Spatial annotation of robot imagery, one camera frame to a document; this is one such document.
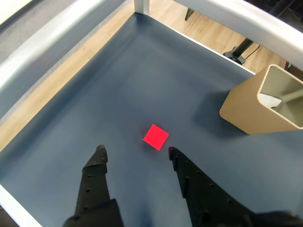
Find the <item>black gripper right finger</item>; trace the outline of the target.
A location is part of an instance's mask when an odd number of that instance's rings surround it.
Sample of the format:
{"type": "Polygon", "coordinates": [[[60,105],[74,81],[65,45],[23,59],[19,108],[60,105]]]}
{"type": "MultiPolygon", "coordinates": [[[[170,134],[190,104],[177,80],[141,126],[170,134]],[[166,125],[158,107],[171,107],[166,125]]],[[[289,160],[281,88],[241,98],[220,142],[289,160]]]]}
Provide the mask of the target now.
{"type": "Polygon", "coordinates": [[[251,227],[248,208],[237,202],[185,154],[169,147],[169,159],[177,173],[194,227],[251,227]]]}

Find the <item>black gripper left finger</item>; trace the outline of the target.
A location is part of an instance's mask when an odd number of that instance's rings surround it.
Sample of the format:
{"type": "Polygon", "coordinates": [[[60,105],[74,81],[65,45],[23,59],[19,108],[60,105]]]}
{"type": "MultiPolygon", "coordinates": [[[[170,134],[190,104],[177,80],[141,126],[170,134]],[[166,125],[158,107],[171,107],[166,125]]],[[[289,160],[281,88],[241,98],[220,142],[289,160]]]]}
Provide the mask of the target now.
{"type": "Polygon", "coordinates": [[[65,227],[122,227],[123,221],[116,199],[111,199],[107,181],[107,151],[98,145],[82,169],[75,213],[65,227]]]}

